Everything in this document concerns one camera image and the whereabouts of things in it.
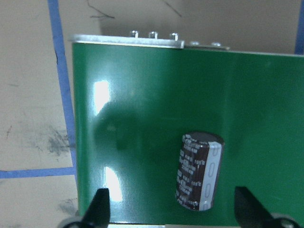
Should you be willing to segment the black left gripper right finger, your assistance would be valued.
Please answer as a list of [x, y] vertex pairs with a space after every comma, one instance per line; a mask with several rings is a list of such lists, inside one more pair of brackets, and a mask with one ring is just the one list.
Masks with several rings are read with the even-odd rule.
[[247, 187], [235, 187], [234, 213], [241, 228], [276, 228], [277, 222]]

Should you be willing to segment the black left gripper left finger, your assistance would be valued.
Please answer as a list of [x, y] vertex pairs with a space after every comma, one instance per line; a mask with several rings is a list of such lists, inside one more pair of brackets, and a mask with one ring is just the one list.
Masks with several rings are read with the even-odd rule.
[[110, 223], [109, 189], [98, 189], [82, 218], [83, 228], [107, 228]]

